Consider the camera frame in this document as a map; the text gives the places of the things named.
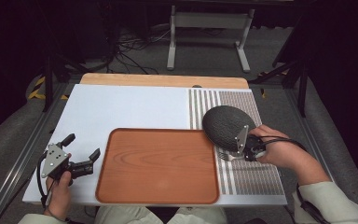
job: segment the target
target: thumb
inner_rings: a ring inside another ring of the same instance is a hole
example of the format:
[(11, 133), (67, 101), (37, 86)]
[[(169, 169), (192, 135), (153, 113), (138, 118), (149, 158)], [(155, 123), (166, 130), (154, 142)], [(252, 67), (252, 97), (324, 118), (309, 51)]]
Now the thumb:
[(71, 182), (72, 179), (71, 177), (72, 177), (71, 172), (65, 171), (60, 178), (60, 183), (59, 183), (60, 188), (68, 188), (69, 182)]

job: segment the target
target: human hand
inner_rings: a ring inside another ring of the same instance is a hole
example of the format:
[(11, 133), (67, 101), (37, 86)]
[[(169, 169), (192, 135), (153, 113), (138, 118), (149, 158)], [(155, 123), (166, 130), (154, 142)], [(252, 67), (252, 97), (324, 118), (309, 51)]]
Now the human hand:
[(71, 190), (69, 190), (69, 182), (71, 181), (71, 173), (65, 171), (59, 182), (48, 177), (46, 180), (47, 189), (51, 187), (51, 200), (44, 215), (57, 217), (65, 220), (71, 206)]
[[(273, 130), (267, 125), (260, 125), (252, 129), (249, 134), (261, 137), (263, 142), (283, 137), (289, 138), (286, 134)], [(276, 166), (292, 169), (296, 172), (298, 184), (306, 185), (330, 181), (324, 172), (322, 165), (316, 161), (308, 152), (290, 142), (278, 141), (266, 145), (266, 153), (257, 158), (261, 163), (271, 163)]]

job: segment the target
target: striped pattern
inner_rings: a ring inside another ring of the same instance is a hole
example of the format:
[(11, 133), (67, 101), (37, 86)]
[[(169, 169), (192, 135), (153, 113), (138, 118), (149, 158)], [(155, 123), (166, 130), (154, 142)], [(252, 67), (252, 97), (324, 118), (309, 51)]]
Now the striped pattern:
[[(261, 125), (252, 91), (219, 91), (189, 89), (190, 129), (202, 129), (203, 115), (218, 105), (235, 106)], [(223, 161), (216, 157), (221, 194), (284, 195), (275, 166), (245, 160)]]

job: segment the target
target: sleeve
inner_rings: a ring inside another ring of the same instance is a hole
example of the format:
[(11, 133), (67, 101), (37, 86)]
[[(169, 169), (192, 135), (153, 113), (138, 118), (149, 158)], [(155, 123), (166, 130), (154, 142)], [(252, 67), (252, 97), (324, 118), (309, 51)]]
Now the sleeve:
[(54, 217), (49, 217), (45, 215), (38, 214), (27, 214), (19, 222), (19, 224), (63, 224), (66, 222), (61, 222)]
[[(317, 184), (300, 186), (299, 191), (304, 201), (316, 206), (324, 219), (330, 223), (358, 223), (358, 204), (348, 199), (345, 193), (333, 182), (321, 182)], [(296, 192), (295, 221), (296, 223), (318, 223), (304, 209)]]

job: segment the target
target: table stand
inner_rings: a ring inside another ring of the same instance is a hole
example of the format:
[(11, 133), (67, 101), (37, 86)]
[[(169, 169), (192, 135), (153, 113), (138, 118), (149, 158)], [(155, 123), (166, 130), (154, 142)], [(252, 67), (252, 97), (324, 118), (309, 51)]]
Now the table stand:
[(176, 52), (176, 27), (202, 27), (202, 28), (221, 28), (221, 29), (241, 29), (241, 40), (235, 43), (238, 56), (240, 57), (242, 70), (245, 73), (251, 71), (246, 59), (243, 46), (252, 24), (255, 14), (253, 9), (248, 14), (224, 14), (224, 13), (196, 13), (196, 12), (176, 12), (172, 6), (171, 14), (171, 44), (168, 52), (167, 69), (173, 70)]

